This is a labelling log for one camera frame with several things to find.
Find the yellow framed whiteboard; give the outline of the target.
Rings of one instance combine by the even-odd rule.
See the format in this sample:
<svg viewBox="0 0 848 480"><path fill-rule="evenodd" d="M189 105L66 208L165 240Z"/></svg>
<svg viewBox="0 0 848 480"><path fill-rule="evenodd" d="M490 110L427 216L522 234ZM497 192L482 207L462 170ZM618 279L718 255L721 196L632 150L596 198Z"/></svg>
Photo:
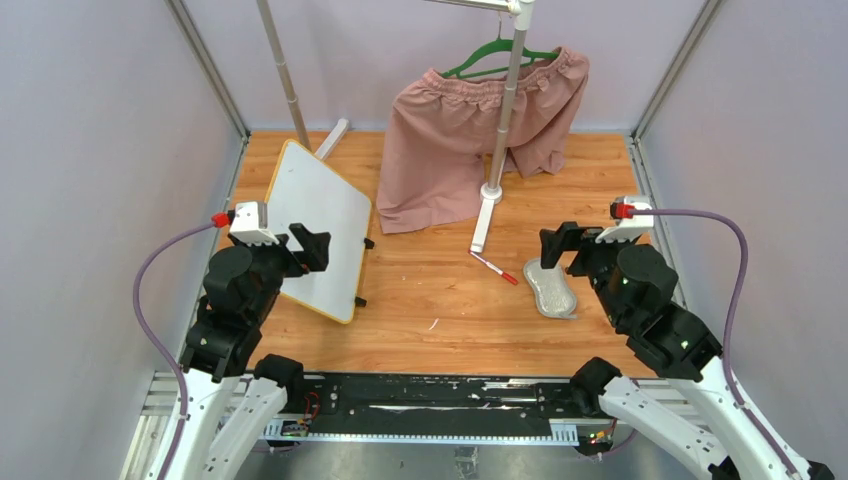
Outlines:
<svg viewBox="0 0 848 480"><path fill-rule="evenodd" d="M295 140L284 142L269 184L268 226L291 233L301 223L327 232L329 263L324 272L285 279L282 296L340 324L353 320L366 251L372 202L338 172Z"/></svg>

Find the white red marker pen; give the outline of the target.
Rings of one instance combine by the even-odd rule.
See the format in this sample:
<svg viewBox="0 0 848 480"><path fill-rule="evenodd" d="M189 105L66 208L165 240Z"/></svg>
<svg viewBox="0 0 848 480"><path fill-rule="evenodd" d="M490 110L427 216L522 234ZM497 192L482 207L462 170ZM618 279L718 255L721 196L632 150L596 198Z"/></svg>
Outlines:
<svg viewBox="0 0 848 480"><path fill-rule="evenodd" d="M504 280L506 280L507 282L509 282L511 285L517 285L517 284L518 284L518 280L517 280L516 278L514 278L514 277L513 277L512 275L510 275L509 273L505 272L505 271L504 271L503 269L501 269L500 267L496 266L496 265L495 265L494 263L492 263L491 261L489 261L489 260L485 259L485 258L484 258L482 255L480 255L479 253L477 253L477 252L474 252L474 251L470 250L470 251L469 251L469 254L470 254L473 258L475 258L476 260L478 260L479 262L481 262L484 266L486 266L487 268L489 268L490 270L492 270L493 272L495 272L495 273L496 273L497 275L499 275L501 278L503 278Z"/></svg>

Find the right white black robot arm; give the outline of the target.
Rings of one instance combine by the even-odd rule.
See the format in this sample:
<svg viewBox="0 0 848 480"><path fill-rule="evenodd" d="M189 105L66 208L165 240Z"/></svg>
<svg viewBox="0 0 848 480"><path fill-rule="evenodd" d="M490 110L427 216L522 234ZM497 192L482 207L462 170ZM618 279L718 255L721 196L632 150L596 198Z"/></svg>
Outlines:
<svg viewBox="0 0 848 480"><path fill-rule="evenodd" d="M571 403L584 417L601 413L630 424L698 479L832 479L763 420L734 374L723 368L718 339L694 313L675 303L677 273L637 237L605 242L605 230L565 222L540 232L543 268L575 258L570 276L589 280L615 331L635 357L695 408L694 424L649 398L632 379L594 357L573 376Z"/></svg>

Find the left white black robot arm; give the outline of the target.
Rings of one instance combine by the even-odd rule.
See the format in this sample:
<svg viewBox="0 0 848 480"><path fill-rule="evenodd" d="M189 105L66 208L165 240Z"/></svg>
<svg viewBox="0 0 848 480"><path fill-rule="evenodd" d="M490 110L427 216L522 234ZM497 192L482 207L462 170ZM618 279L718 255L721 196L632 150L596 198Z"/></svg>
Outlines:
<svg viewBox="0 0 848 480"><path fill-rule="evenodd" d="M262 338L284 280L326 270L331 235L300 223L268 244L232 244L210 259L196 320L178 359L166 358L177 381L176 402L148 473L151 479L231 479L278 413L299 414L291 426L305 436L322 399L308 389L302 363L275 354L253 368L241 403L225 414Z"/></svg>

